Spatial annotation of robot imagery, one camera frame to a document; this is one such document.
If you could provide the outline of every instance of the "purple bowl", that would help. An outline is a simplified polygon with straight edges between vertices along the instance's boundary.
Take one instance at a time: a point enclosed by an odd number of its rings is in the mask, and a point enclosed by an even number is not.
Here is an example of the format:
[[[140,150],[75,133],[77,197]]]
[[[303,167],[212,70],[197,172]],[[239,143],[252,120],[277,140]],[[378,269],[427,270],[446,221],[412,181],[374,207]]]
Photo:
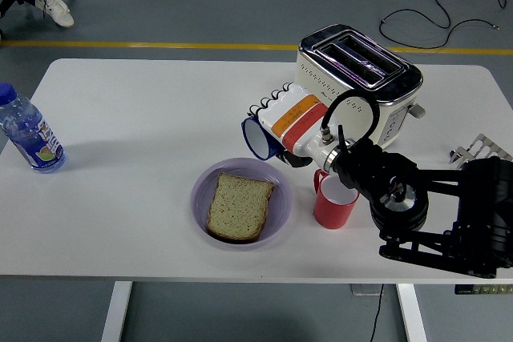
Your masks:
[[[207,169],[196,181],[191,193],[191,210],[200,229],[207,233],[208,209],[214,198],[217,176],[225,172],[246,178],[266,180],[274,183],[274,190],[269,200],[269,209],[264,228],[257,241],[245,244],[225,243],[234,247],[254,247],[273,238],[285,225],[292,209],[292,191],[287,179],[270,164],[253,158],[226,159]]]

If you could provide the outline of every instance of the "red mug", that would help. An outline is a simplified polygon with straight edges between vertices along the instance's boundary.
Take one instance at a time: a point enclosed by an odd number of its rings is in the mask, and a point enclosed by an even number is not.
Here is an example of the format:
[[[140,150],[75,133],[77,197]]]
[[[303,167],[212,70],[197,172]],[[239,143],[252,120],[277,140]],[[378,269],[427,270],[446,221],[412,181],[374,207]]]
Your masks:
[[[360,195],[358,190],[347,188],[337,176],[323,170],[315,171],[313,187],[317,194],[313,208],[316,221],[330,229],[344,226]]]

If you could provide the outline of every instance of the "shoe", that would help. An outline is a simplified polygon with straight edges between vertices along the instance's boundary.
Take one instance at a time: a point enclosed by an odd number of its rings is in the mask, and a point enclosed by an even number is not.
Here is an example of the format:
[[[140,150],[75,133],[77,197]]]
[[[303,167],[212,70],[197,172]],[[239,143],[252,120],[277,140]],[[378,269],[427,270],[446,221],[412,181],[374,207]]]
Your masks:
[[[44,14],[49,14],[54,22],[62,27],[71,27],[75,24],[70,10],[62,0],[35,0],[35,6]]]

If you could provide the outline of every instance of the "toaster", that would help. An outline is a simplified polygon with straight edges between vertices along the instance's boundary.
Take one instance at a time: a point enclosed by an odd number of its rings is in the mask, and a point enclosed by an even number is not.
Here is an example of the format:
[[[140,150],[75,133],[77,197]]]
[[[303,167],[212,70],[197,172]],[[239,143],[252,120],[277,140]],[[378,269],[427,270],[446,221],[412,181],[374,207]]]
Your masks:
[[[342,24],[327,26],[301,40],[295,83],[329,106],[344,91],[370,92],[380,106],[378,126],[370,139],[381,147],[392,143],[408,113],[425,111],[414,103],[422,85],[421,71],[364,34]],[[369,105],[358,97],[334,112],[348,139],[361,138],[372,123]]]

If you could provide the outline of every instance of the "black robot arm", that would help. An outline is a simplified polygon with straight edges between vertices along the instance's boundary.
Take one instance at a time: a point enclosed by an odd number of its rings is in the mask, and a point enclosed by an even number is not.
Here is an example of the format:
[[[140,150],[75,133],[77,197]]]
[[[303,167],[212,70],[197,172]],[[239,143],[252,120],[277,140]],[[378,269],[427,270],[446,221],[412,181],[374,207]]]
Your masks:
[[[342,151],[333,170],[369,200],[386,241],[380,255],[482,278],[495,278],[497,268],[513,264],[512,162],[492,157],[466,163],[461,170],[423,171],[403,155],[364,139]],[[428,191],[459,198],[452,230],[419,231],[427,216]],[[420,246],[436,253],[420,251]]]

